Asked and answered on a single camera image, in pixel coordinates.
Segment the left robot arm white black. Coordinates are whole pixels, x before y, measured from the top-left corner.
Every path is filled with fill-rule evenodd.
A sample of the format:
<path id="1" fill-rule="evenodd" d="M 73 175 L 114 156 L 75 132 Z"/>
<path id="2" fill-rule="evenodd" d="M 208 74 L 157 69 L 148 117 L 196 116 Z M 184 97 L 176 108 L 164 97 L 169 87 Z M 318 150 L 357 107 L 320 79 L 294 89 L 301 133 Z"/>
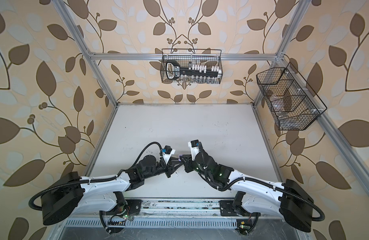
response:
<path id="1" fill-rule="evenodd" d="M 182 161 L 174 157 L 170 146 L 162 147 L 158 142 L 158 156 L 138 155 L 128 169 L 122 169 L 115 175 L 105 177 L 81 177 L 77 172 L 68 173 L 49 188 L 35 194 L 28 206 L 42 213 L 45 226 L 59 223 L 74 213 L 103 211 L 111 212 L 125 205 L 123 193 L 135 190 L 146 179 L 165 174 L 171 177 L 181 166 Z"/>

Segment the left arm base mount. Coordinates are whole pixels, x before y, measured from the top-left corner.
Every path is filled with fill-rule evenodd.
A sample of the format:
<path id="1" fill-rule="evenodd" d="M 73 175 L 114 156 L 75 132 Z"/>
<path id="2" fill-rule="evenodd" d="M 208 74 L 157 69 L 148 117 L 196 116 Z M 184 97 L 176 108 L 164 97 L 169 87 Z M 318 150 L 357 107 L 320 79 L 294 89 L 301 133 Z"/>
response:
<path id="1" fill-rule="evenodd" d="M 122 192 L 114 192 L 116 197 L 116 205 L 106 212 L 107 215 L 132 216 L 138 214 L 141 210 L 142 200 L 128 199 L 126 200 Z"/>

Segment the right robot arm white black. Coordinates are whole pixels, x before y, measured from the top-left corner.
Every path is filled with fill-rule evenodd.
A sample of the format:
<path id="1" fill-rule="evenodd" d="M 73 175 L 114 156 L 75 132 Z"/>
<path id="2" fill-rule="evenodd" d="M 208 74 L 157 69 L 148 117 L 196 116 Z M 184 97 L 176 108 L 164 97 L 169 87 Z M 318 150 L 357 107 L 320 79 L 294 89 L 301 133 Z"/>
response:
<path id="1" fill-rule="evenodd" d="M 235 191 L 232 205 L 235 214 L 259 213 L 282 217 L 290 226 L 306 233 L 311 231 L 312 222 L 325 220 L 324 212 L 295 181 L 265 181 L 218 164 L 203 149 L 201 142 L 192 141 L 189 148 L 189 155 L 179 156 L 185 171 L 197 172 L 219 192 Z"/>

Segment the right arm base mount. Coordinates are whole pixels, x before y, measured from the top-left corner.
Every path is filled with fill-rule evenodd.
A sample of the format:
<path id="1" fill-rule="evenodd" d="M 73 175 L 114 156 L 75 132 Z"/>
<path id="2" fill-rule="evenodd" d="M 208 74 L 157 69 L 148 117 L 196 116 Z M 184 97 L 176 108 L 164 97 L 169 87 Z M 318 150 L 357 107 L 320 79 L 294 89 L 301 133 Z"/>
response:
<path id="1" fill-rule="evenodd" d="M 245 194 L 245 192 L 238 191 L 235 195 L 234 200 L 219 201 L 220 215 L 222 217 L 260 217 L 260 213 L 248 212 L 243 208 L 242 199 Z"/>

